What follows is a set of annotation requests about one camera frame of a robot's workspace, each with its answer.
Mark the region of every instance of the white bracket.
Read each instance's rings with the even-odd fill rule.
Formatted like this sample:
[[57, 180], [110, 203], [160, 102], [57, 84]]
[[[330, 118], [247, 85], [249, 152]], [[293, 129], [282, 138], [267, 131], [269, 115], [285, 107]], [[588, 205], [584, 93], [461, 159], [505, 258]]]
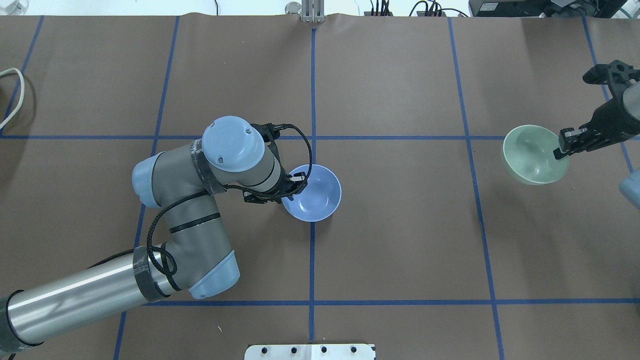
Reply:
[[376, 360], [373, 344], [252, 345], [244, 360]]
[[324, 22], [324, 0], [302, 0], [302, 22]]

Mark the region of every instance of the green bowl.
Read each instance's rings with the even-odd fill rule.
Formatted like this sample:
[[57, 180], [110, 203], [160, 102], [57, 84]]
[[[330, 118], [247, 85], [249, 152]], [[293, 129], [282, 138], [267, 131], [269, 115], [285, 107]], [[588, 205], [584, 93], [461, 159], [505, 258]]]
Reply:
[[560, 180], [569, 169], [569, 157], [556, 160], [558, 136], [544, 127], [522, 125], [511, 130], [502, 143], [502, 165], [509, 175], [528, 185]]

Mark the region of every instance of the blue bowl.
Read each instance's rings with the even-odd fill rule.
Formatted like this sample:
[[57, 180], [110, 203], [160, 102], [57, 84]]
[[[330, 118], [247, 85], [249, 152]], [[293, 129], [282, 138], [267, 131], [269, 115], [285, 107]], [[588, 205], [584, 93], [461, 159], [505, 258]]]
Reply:
[[[302, 165], [293, 169], [290, 174], [307, 172], [308, 168], [308, 165]], [[293, 201], [282, 199], [282, 205], [294, 218], [316, 222], [333, 214], [341, 198], [342, 187], [338, 177], [326, 167], [314, 164], [307, 187], [301, 193], [293, 195]]]

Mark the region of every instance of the white cable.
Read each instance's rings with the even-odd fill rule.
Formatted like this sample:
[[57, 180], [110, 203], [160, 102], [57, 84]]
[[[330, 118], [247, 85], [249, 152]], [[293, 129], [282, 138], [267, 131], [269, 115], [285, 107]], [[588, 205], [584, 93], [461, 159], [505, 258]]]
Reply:
[[12, 72], [18, 74], [18, 77], [20, 78], [20, 99], [18, 100], [18, 105], [15, 106], [9, 116], [7, 116], [6, 119], [0, 122], [0, 130], [2, 130], [2, 128], [7, 125], [7, 123], [9, 123], [9, 120], [11, 120], [13, 116], [18, 112], [18, 110], [20, 110], [20, 108], [22, 107], [22, 101], [24, 100], [24, 76], [22, 76], [22, 72], [20, 70], [16, 69], [15, 67], [6, 69], [5, 71], [0, 72], [0, 77]]

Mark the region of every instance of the blue joint cap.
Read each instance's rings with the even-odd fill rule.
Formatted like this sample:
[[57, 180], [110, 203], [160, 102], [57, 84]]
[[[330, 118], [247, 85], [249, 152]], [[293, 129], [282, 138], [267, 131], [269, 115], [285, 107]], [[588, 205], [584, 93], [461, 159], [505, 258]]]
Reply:
[[264, 140], [251, 124], [237, 116], [216, 119], [202, 135], [202, 151], [211, 165], [227, 172], [242, 172], [264, 155]]
[[620, 183], [620, 192], [635, 207], [640, 209], [640, 169], [634, 171]]
[[240, 270], [236, 261], [236, 252], [231, 250], [216, 267], [190, 287], [189, 292], [194, 299], [204, 299], [229, 289], [238, 282], [238, 279], [240, 279]]
[[136, 167], [133, 168], [133, 174], [131, 174], [133, 190], [140, 198], [140, 201], [148, 208], [160, 208], [160, 205], [157, 204], [156, 199], [154, 198], [151, 179], [154, 175], [154, 166], [156, 165], [158, 156], [163, 152], [159, 152], [156, 155], [139, 162]]

